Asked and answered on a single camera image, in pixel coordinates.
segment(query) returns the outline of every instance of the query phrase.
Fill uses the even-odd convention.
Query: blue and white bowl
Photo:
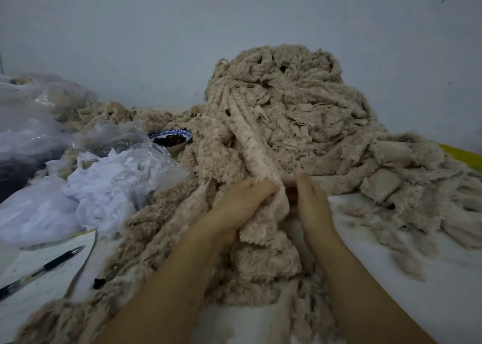
[[[171,134],[180,134],[186,140],[185,142],[181,143],[180,145],[167,147],[167,151],[171,154],[172,157],[176,157],[177,154],[188,144],[190,140],[192,140],[192,133],[190,131],[186,131],[184,129],[170,129],[169,131],[160,131],[156,133],[149,134],[149,139],[157,139],[157,138],[166,138]]]

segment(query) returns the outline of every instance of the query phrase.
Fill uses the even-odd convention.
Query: paper sheet
[[[95,231],[91,231],[63,242],[47,243],[38,249],[20,252],[0,278],[0,287],[31,273],[71,249],[85,245],[76,256],[0,301],[0,344],[14,341],[20,327],[42,305],[65,296],[70,283],[89,257],[94,242]]]

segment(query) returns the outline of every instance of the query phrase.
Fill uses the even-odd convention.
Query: hand
[[[226,238],[226,243],[233,243],[238,228],[255,214],[262,201],[279,190],[268,179],[257,181],[256,177],[235,184],[201,221],[214,233]]]
[[[301,219],[301,226],[305,232],[305,238],[309,238],[310,234],[318,232],[322,234],[336,233],[330,204],[324,190],[307,173],[295,170],[294,180],[286,185],[290,201],[296,198],[296,194],[290,188],[290,186],[295,185],[298,194],[298,213]]]

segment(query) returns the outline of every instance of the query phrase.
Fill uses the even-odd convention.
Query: pen
[[[60,255],[58,258],[55,258],[51,262],[48,262],[43,267],[33,271],[30,274],[23,276],[21,279],[16,280],[9,285],[0,288],[0,300],[3,300],[5,297],[10,296],[12,293],[17,292],[22,287],[26,286],[35,278],[42,276],[44,273],[52,270],[53,268],[59,266],[63,262],[69,260],[71,257],[75,256],[76,254],[80,253],[81,250],[85,247],[85,245],[79,246],[78,248],[72,249],[67,251],[65,254]]]

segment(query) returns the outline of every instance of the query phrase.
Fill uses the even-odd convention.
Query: pile of beige fiber
[[[76,130],[96,120],[141,118],[145,131],[187,128],[193,133],[178,161],[193,177],[163,192],[125,221],[123,242],[106,263],[108,282],[81,303],[45,305],[23,327],[20,343],[88,343],[141,284],[165,262],[183,233],[230,187],[248,176],[282,186],[295,167],[323,176],[329,194],[360,191],[364,203],[340,207],[358,217],[393,252],[400,269],[425,279],[415,248],[437,253],[433,234],[443,229],[467,248],[482,244],[480,175],[414,134],[389,134],[365,96],[345,85],[328,52],[300,45],[252,48],[220,60],[206,102],[181,115],[124,109],[118,103],[82,109]],[[292,333],[302,343],[315,334],[340,338],[321,271],[282,226],[297,219],[284,188],[241,228],[239,241],[219,257],[206,303],[262,306],[299,281],[291,312]],[[124,279],[126,273],[132,280]]]

